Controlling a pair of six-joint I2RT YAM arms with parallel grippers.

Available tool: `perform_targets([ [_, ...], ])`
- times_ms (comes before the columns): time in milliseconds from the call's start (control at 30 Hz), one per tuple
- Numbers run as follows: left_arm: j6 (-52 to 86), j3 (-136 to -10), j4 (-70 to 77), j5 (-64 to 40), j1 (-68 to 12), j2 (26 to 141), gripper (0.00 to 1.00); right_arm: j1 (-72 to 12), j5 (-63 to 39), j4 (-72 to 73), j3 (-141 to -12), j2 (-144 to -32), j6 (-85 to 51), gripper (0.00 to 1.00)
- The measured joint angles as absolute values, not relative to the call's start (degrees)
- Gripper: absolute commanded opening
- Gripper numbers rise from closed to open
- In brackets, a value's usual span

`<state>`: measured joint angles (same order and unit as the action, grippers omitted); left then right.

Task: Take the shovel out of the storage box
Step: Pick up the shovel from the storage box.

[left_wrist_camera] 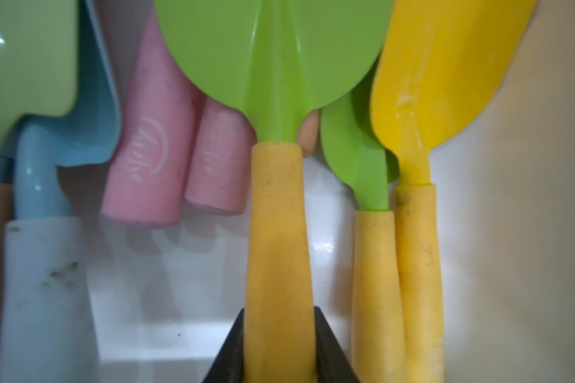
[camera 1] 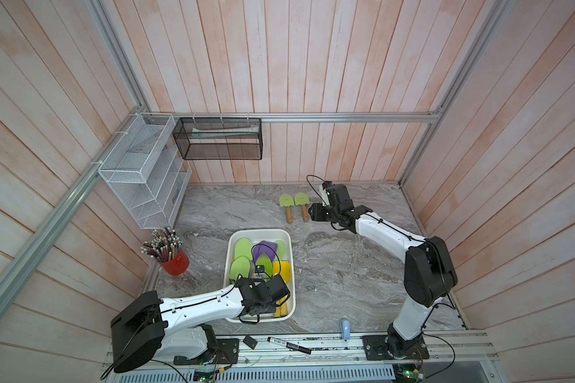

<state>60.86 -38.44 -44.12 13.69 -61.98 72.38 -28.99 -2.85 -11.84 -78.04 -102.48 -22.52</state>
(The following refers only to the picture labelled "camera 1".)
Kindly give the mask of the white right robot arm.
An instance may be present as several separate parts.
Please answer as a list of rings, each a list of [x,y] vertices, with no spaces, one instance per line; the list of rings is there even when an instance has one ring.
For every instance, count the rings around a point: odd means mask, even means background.
[[[407,298],[388,327],[385,343],[391,358],[407,357],[409,349],[423,343],[423,327],[434,306],[458,284],[445,241],[416,235],[382,219],[369,207],[355,206],[344,184],[324,181],[317,194],[322,201],[308,209],[312,220],[337,224],[341,231],[370,239],[403,262]]]

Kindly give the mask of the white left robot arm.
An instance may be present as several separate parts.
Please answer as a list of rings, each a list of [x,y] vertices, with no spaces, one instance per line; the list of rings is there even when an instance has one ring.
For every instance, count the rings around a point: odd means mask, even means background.
[[[218,319],[258,319],[272,314],[291,292],[280,275],[269,280],[239,277],[221,290],[184,298],[159,298],[155,290],[143,293],[110,322],[113,363],[109,373],[125,373],[156,356],[184,351],[195,359],[214,348],[210,322]]]

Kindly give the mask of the bright green yellow-handled shovel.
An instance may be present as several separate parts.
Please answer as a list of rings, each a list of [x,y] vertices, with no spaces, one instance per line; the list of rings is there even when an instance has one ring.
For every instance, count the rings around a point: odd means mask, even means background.
[[[273,265],[272,261],[268,257],[266,253],[262,253],[256,260],[255,265],[264,266],[266,272],[266,279],[272,277],[273,274]]]

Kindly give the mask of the green shovel wooden handle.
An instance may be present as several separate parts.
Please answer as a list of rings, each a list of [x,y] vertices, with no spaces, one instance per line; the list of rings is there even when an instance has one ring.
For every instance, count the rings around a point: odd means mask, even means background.
[[[283,194],[280,197],[279,204],[281,207],[285,209],[287,223],[292,224],[293,223],[292,206],[295,205],[294,198],[289,194]]]
[[[300,206],[303,221],[307,223],[309,221],[309,215],[308,215],[308,204],[310,204],[309,196],[306,193],[299,191],[294,196],[294,201],[295,205]]]

